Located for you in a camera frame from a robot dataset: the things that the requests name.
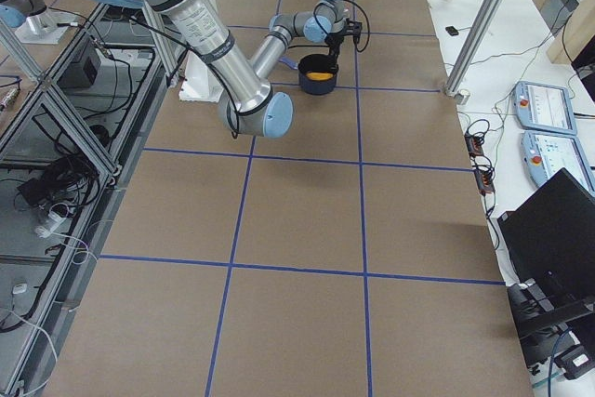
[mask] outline metal rack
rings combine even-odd
[[[70,311],[80,301],[95,266],[92,257],[77,253],[75,248],[83,245],[76,241],[84,240],[95,256],[99,254],[109,221],[122,200],[122,189],[129,181],[144,144],[143,136],[164,96],[166,70],[161,55],[165,55],[171,71],[173,55],[181,51],[174,51],[167,42],[156,45],[151,38],[139,45],[122,45],[120,43],[135,38],[126,36],[126,32],[131,33],[127,27],[117,27],[117,33],[112,33],[106,47],[130,64],[130,82],[124,64],[104,60],[93,86],[61,89],[58,81],[73,60],[73,54],[88,44],[88,35],[94,33],[91,23],[96,22],[100,28],[106,10],[106,7],[97,7],[85,28],[74,35],[56,61],[45,69],[0,20],[0,42],[18,63],[22,74],[33,82],[18,115],[0,135],[0,213],[3,216],[0,220],[0,307],[13,306],[19,315],[28,314],[27,321],[43,326],[58,350],[72,322]],[[160,20],[151,18],[151,21],[163,29]],[[116,101],[123,107],[113,107]],[[96,116],[89,117],[94,113],[88,110],[96,111]],[[113,136],[108,145],[102,144],[91,129],[98,124],[109,129]],[[43,220],[48,205],[29,206],[18,186],[29,179],[38,179],[49,165],[65,156],[64,148],[66,152],[75,152],[82,163],[96,173],[93,184],[87,179],[86,185],[77,185],[65,195],[76,201],[82,193],[87,199],[91,194],[94,200],[76,206],[73,215],[57,230],[76,239],[58,235],[41,239],[33,229]],[[27,284],[27,291],[13,295],[12,287],[20,283]],[[0,322],[5,318],[4,327],[18,322],[14,315],[0,311]],[[0,333],[0,395],[13,396],[19,390],[28,392],[49,376],[53,355],[46,339],[39,335],[39,330],[29,324]]]

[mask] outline white cable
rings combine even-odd
[[[76,261],[73,259],[72,263],[73,263],[74,265],[83,265],[83,264],[85,264],[85,263],[88,261],[89,257],[92,257],[92,258],[93,258],[93,259],[94,259],[96,262],[98,262],[98,261],[99,261],[99,260],[98,260],[98,258],[97,258],[97,256],[95,256],[95,254],[94,254],[93,252],[91,252],[91,250],[89,249],[89,245],[88,245],[88,243],[87,243],[87,242],[85,242],[84,240],[82,240],[82,239],[79,239],[79,238],[77,238],[77,237],[74,237],[74,236],[69,236],[68,234],[62,234],[61,232],[52,232],[52,234],[53,234],[53,235],[55,235],[55,236],[63,237],[63,238],[65,238],[65,239],[72,239],[72,240],[74,240],[75,242],[77,242],[77,243],[79,243],[79,244],[82,244],[82,245],[83,245],[83,247],[80,247],[80,246],[76,246],[76,245],[68,245],[68,244],[66,244],[65,242],[62,242],[62,243],[61,243],[61,244],[62,244],[62,245],[64,245],[66,248],[69,248],[69,249],[73,250],[73,251],[74,251],[74,255],[75,255],[75,256],[76,256],[78,253],[80,253],[80,252],[85,252],[85,257],[83,258],[83,260],[82,260],[82,261],[80,261],[80,262],[76,262]]]
[[[6,309],[4,307],[0,307],[0,309],[3,311],[10,312],[15,318],[19,319],[21,322],[23,322],[27,325],[30,325],[32,328],[34,328],[34,329],[38,330],[39,332],[41,332],[42,334],[44,334],[47,338],[47,344],[49,344],[49,348],[52,350],[52,355],[54,356],[54,362],[56,363],[58,361],[58,353],[56,352],[56,347],[54,346],[54,342],[52,341],[52,338],[48,334],[48,332],[41,325],[31,323],[30,321],[27,321],[24,318],[22,318],[20,315],[18,315],[14,311],[10,311],[9,309]],[[29,391],[25,392],[24,394],[21,394],[20,397],[27,397],[28,395],[35,394],[36,392],[41,390],[47,383],[49,383],[49,377],[37,388],[35,388],[33,390],[29,390]]]
[[[133,36],[136,37],[151,37],[150,34],[136,34],[134,31],[134,28],[132,28],[132,20],[128,21],[128,25],[130,25],[130,32],[132,33]]]

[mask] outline small robot arm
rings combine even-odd
[[[44,0],[0,0],[0,18],[10,28],[26,21],[35,35],[51,33],[57,26]]]
[[[167,15],[229,92],[218,105],[224,125],[234,133],[271,138],[284,135],[293,119],[291,99],[285,93],[275,93],[267,80],[292,39],[306,36],[314,42],[332,42],[331,55],[335,51],[338,56],[342,36],[353,24],[340,0],[321,0],[314,12],[274,17],[269,34],[248,60],[209,0],[95,1],[131,8],[142,8],[146,2]]]

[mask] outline metal profile beam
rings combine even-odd
[[[19,64],[20,69],[34,82],[39,82],[43,70],[27,51],[19,38],[0,19],[0,42],[8,50],[8,54]]]
[[[483,37],[487,33],[492,19],[496,15],[498,7],[502,0],[483,0],[482,6],[477,17],[471,26],[471,31],[461,52],[456,59],[455,66],[446,81],[444,86],[444,93],[451,97],[455,96],[458,89],[467,73],[467,69],[471,65],[471,61],[477,53],[480,44],[482,43]]]

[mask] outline connector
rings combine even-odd
[[[492,174],[482,170],[480,167],[473,169],[473,175],[475,176],[475,182],[477,188],[480,190],[481,195],[493,194],[496,192],[494,182],[492,181]]]
[[[46,223],[44,225],[38,225],[35,227],[35,234],[37,234],[42,239],[47,239],[54,232],[56,232],[64,220],[66,220],[65,216],[61,216],[56,211],[50,211],[47,213]]]
[[[465,144],[467,145],[469,157],[483,157],[482,141],[479,137],[466,133]]]
[[[8,109],[15,102],[15,100],[17,100],[19,93],[20,88],[18,87],[12,87],[10,90],[8,90],[8,93],[6,93],[2,98],[2,101],[0,101],[0,113]]]
[[[27,283],[19,283],[12,287],[12,295],[22,295],[27,291]]]

